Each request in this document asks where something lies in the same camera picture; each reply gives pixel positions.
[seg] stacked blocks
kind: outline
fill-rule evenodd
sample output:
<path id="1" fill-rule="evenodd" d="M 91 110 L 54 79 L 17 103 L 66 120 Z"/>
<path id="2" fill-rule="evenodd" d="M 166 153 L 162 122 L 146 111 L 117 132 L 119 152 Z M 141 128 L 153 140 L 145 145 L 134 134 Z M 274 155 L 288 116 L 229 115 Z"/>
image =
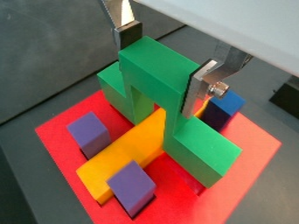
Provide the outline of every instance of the stacked blocks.
<path id="1" fill-rule="evenodd" d="M 230 90 L 222 100 L 217 97 L 210 99 L 201 119 L 221 132 L 230 122 L 232 117 L 240 112 L 245 103 L 245 99 Z"/>
<path id="2" fill-rule="evenodd" d="M 119 52 L 119 63 L 98 77 L 107 100 L 134 124 L 149 117 L 155 103 L 166 110 L 163 149 L 211 187 L 226 175 L 242 149 L 198 117 L 186 119 L 182 115 L 190 74 L 198 68 L 178 52 L 143 37 Z"/>
<path id="3" fill-rule="evenodd" d="M 111 144 L 109 129 L 93 112 L 89 112 L 67 128 L 87 159 L 95 157 Z"/>
<path id="4" fill-rule="evenodd" d="M 131 218 L 137 216 L 155 197 L 155 182 L 133 161 L 107 181 Z"/>

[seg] wooden block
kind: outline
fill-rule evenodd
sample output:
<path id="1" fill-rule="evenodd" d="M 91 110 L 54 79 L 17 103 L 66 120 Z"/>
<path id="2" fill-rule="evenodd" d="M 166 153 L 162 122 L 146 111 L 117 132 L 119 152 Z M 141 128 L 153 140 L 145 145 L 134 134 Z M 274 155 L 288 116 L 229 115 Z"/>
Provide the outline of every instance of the wooden block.
<path id="1" fill-rule="evenodd" d="M 89 112 L 67 128 L 87 159 L 94 158 L 111 144 L 109 129 L 94 112 Z"/>
<path id="2" fill-rule="evenodd" d="M 129 215 L 135 218 L 155 196 L 155 182 L 133 161 L 107 183 Z"/>
<path id="3" fill-rule="evenodd" d="M 240 112 L 245 103 L 246 100 L 230 90 L 222 100 L 217 97 L 210 99 L 201 119 L 221 132 L 229 124 L 232 117 Z"/>

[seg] dark gray floor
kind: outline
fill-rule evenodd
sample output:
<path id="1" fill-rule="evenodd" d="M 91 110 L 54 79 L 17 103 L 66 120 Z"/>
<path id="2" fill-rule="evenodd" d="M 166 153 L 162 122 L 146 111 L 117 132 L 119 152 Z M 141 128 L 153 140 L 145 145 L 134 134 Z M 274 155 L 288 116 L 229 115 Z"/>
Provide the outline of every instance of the dark gray floor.
<path id="1" fill-rule="evenodd" d="M 183 24 L 134 3 L 145 34 Z M 118 59 L 98 0 L 0 1 L 0 123 Z"/>
<path id="2" fill-rule="evenodd" d="M 217 44 L 214 38 L 189 27 L 162 42 L 199 63 L 213 55 Z M 254 59 L 242 74 L 229 80 L 248 100 L 242 113 L 284 142 L 229 223 L 278 224 L 299 220 L 299 121 L 269 102 L 289 77 Z M 34 129 L 98 90 L 97 76 L 91 76 L 0 127 L 5 157 L 39 223 L 91 223 Z"/>

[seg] white panel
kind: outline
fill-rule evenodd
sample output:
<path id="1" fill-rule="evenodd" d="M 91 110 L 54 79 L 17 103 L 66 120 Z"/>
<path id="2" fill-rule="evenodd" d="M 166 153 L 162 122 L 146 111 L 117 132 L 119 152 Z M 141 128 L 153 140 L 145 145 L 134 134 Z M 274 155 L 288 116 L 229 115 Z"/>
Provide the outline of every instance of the white panel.
<path id="1" fill-rule="evenodd" d="M 299 76 L 299 1 L 138 2 Z"/>

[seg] block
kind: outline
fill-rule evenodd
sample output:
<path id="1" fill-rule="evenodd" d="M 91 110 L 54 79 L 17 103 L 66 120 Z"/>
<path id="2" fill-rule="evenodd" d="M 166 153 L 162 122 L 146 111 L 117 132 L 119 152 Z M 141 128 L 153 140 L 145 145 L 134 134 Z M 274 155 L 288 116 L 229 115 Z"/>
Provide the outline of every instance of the block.
<path id="1" fill-rule="evenodd" d="M 103 205 L 114 196 L 107 180 L 135 160 L 145 168 L 163 153 L 166 113 L 159 108 L 79 169 L 93 198 Z"/>
<path id="2" fill-rule="evenodd" d="M 89 112 L 67 128 L 87 159 L 94 158 L 111 144 L 109 129 L 94 112 Z"/>
<path id="3" fill-rule="evenodd" d="M 135 218 L 155 196 L 155 182 L 133 161 L 107 183 L 129 215 Z"/>
<path id="4" fill-rule="evenodd" d="M 230 90 L 222 100 L 217 97 L 210 99 L 201 119 L 221 132 L 229 124 L 232 117 L 240 112 L 245 103 L 246 100 Z"/>
<path id="5" fill-rule="evenodd" d="M 109 101 L 134 124 L 149 117 L 155 103 L 166 110 L 163 149 L 205 186 L 211 187 L 226 175 L 242 149 L 198 117 L 186 119 L 182 115 L 190 74 L 199 66 L 143 37 L 119 52 L 119 63 L 98 77 Z"/>

